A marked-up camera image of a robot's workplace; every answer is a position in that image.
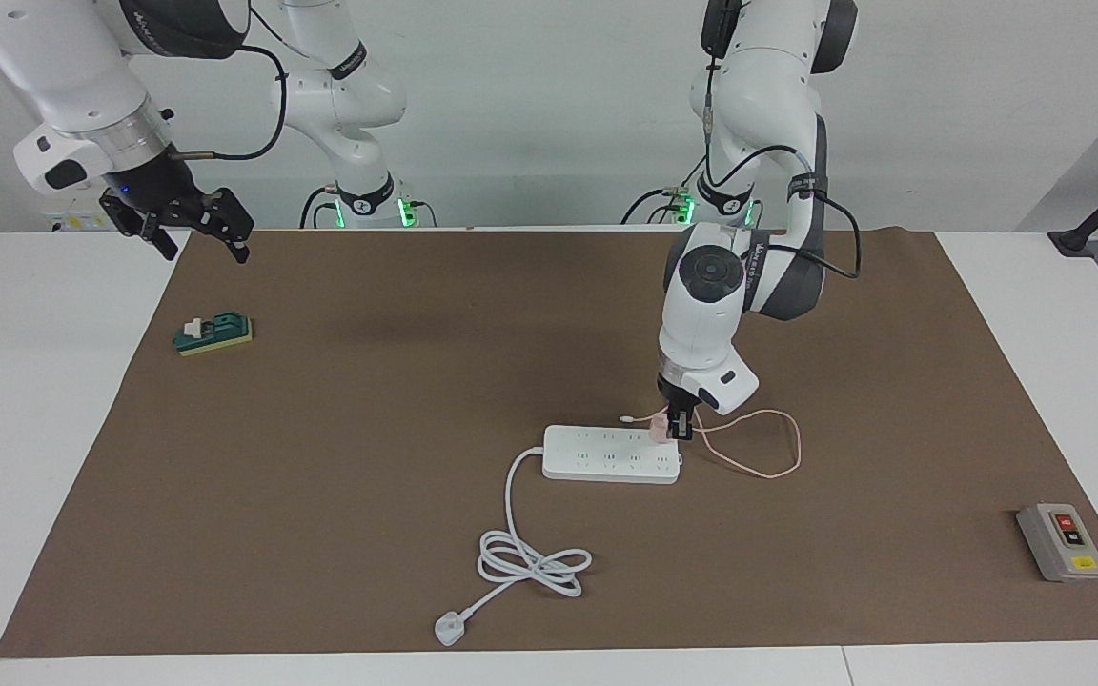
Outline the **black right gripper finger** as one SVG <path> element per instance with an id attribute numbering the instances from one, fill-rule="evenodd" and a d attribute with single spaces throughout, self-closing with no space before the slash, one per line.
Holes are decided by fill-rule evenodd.
<path id="1" fill-rule="evenodd" d="M 201 196 L 200 233 L 225 244 L 236 265 L 247 265 L 247 241 L 255 226 L 253 215 L 228 188 Z"/>
<path id="2" fill-rule="evenodd" d="M 121 198 L 114 194 L 103 194 L 97 200 L 100 209 L 116 227 L 117 233 L 125 237 L 138 237 L 161 254 L 165 260 L 173 261 L 178 254 L 177 244 L 158 222 L 153 212 L 136 212 Z"/>

